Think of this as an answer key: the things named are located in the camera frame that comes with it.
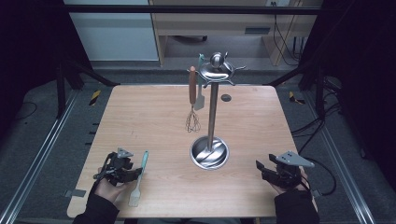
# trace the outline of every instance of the wooden handle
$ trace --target wooden handle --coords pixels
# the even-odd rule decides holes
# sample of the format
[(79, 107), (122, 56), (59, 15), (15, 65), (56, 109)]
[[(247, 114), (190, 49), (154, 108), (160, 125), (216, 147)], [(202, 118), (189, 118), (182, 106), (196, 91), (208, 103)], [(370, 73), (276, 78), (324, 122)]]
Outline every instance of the wooden handle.
[(195, 67), (192, 66), (190, 68), (190, 77), (189, 77), (189, 94), (190, 94), (190, 104), (194, 105), (197, 97), (197, 77), (195, 75)]

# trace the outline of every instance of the white panel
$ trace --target white panel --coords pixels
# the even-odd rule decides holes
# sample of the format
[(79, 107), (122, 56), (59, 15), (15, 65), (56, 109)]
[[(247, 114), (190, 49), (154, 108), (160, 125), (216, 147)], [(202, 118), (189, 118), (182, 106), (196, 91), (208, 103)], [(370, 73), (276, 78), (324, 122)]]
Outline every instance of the white panel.
[[(144, 0), (64, 0), (67, 5), (147, 5)], [(91, 61), (158, 61), (148, 13), (70, 13)]]

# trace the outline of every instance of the wooden table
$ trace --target wooden table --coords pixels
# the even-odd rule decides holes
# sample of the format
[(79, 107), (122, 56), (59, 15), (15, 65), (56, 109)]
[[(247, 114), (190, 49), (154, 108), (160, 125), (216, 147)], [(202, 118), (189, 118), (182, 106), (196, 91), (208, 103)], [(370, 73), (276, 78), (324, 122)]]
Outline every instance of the wooden table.
[[(232, 97), (220, 100), (222, 94)], [(67, 214), (82, 213), (92, 176), (106, 155), (123, 147), (134, 153), (134, 168), (149, 151), (138, 207), (129, 207), (135, 182), (116, 201), (119, 217), (274, 217), (276, 192), (256, 169), (270, 169), (268, 154), (296, 151), (276, 90), (267, 86), (219, 86), (215, 136), (225, 141), (230, 159), (214, 171), (196, 166), (191, 144), (207, 135), (210, 86), (203, 89), (205, 107), (196, 111), (202, 129), (185, 130), (190, 112), (188, 86), (118, 86), (111, 93)]]

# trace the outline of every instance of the floor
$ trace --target floor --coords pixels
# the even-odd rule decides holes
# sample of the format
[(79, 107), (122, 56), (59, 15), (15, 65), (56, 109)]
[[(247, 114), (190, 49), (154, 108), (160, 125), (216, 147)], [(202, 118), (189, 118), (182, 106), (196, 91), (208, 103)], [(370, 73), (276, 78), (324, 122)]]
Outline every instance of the floor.
[[(163, 66), (131, 63), (131, 67), (125, 67), (125, 64), (98, 63), (97, 72), (122, 84), (186, 84), (186, 69), (198, 63), (199, 53), (208, 58), (214, 51), (228, 51), (231, 63), (247, 66), (245, 71), (235, 74), (237, 85), (269, 83), (294, 67), (284, 63), (272, 66), (262, 40), (257, 37), (210, 36), (202, 42), (196, 37), (176, 36), (168, 42)], [(299, 78), (294, 77), (276, 87), (291, 131), (316, 118), (315, 95), (312, 91), (299, 91)], [(0, 143), (0, 181), (3, 186), (0, 218), (7, 215), (16, 220), (15, 223), (71, 223), (65, 212), (70, 199), (64, 194), (76, 186), (111, 93), (111, 88), (85, 75), (83, 79), (86, 82), (83, 90), (71, 91), (67, 87), (70, 110), (66, 111), (62, 125), (55, 119), (54, 82), (35, 88), (25, 96), (26, 103), (14, 120), (8, 138)], [(97, 90), (101, 90), (101, 94), (95, 106), (91, 106), (89, 101)], [(298, 102), (290, 100), (291, 91)], [(326, 108), (331, 108), (337, 99), (329, 94), (326, 102)], [(396, 223), (395, 192), (375, 162), (361, 158), (353, 133), (338, 111), (334, 107), (328, 112), (324, 127), (301, 154), (320, 161), (337, 181), (333, 194), (316, 198), (321, 223)], [(318, 124), (294, 135), (297, 148), (304, 146), (317, 127)], [(49, 133), (54, 133), (52, 139), (46, 139)], [(320, 165), (306, 171), (313, 189), (322, 193), (332, 189), (332, 177)], [(263, 218), (262, 223), (275, 223), (275, 220)]]

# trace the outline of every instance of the stand base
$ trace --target stand base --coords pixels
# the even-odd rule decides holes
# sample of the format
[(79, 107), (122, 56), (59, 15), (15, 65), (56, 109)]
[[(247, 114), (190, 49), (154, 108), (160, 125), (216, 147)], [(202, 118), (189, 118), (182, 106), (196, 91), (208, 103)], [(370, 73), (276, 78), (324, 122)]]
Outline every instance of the stand base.
[(230, 150), (224, 141), (218, 137), (213, 137), (211, 151), (207, 149), (207, 142), (208, 136), (202, 136), (194, 141), (190, 151), (191, 159), (204, 170), (219, 169), (227, 162)]

